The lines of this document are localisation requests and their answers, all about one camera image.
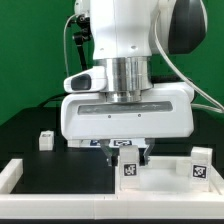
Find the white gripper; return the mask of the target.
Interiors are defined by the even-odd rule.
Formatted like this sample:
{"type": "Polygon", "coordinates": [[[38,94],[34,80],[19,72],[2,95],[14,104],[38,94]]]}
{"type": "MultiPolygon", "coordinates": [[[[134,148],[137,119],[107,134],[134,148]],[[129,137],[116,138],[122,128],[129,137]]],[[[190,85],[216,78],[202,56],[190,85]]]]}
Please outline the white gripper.
{"type": "Polygon", "coordinates": [[[109,166],[118,165],[118,151],[108,139],[146,138],[139,164],[146,166],[153,138],[188,137],[194,130],[194,90],[183,82],[160,83],[141,93],[136,103],[110,104],[98,93],[70,94],[61,106],[61,132],[71,140],[100,140],[109,166]]]}

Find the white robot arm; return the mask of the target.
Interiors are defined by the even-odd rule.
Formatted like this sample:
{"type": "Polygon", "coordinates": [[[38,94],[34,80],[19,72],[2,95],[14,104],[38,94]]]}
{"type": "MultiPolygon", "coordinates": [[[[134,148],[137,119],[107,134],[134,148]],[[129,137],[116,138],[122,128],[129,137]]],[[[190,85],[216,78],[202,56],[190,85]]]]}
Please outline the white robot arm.
{"type": "Polygon", "coordinates": [[[150,58],[188,54],[205,38],[202,0],[78,0],[76,13],[94,40],[94,66],[64,81],[61,132],[69,146],[96,140],[110,165],[111,140],[187,137],[194,130],[194,90],[157,81],[150,58]]]}

